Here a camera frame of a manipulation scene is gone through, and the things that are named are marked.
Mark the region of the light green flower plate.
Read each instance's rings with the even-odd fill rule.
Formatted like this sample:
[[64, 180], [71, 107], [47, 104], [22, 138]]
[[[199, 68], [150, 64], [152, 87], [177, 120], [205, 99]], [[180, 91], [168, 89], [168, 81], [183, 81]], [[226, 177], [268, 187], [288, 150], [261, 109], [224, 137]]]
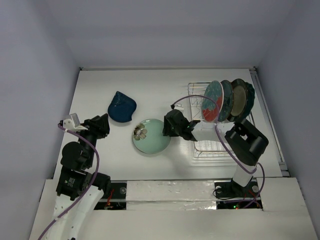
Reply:
[[163, 135], [164, 123], [155, 118], [139, 122], [132, 132], [132, 142], [142, 153], [153, 155], [165, 150], [171, 141], [170, 136]]

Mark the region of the dark blue leaf-shaped plate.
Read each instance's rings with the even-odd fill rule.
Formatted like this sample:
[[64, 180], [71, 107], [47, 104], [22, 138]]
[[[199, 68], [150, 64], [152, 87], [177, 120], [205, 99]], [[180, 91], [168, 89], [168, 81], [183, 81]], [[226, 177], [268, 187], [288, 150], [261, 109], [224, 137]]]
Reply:
[[136, 109], [137, 103], [135, 100], [120, 91], [116, 91], [108, 106], [107, 113], [115, 122], [128, 123], [132, 121]]

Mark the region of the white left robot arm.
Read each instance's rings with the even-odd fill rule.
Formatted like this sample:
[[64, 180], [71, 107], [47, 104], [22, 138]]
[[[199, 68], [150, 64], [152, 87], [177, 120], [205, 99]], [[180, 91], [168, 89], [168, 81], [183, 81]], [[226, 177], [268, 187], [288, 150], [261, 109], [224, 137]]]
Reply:
[[62, 148], [54, 223], [45, 239], [78, 240], [98, 201], [111, 191], [110, 176], [99, 173], [97, 169], [93, 173], [88, 172], [94, 160], [100, 159], [97, 141], [110, 133], [109, 116], [105, 113], [80, 122], [77, 114], [72, 113], [61, 120], [58, 127], [78, 140]]

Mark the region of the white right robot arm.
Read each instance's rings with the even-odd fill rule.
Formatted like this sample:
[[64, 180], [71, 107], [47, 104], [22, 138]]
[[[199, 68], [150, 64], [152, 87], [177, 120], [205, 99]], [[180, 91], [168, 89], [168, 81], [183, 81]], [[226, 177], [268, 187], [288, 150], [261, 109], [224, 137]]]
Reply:
[[267, 137], [245, 118], [230, 123], [188, 121], [177, 109], [164, 116], [162, 133], [186, 141], [215, 141], [222, 144], [237, 166], [229, 182], [215, 184], [215, 196], [221, 200], [247, 195], [259, 159], [269, 145]]

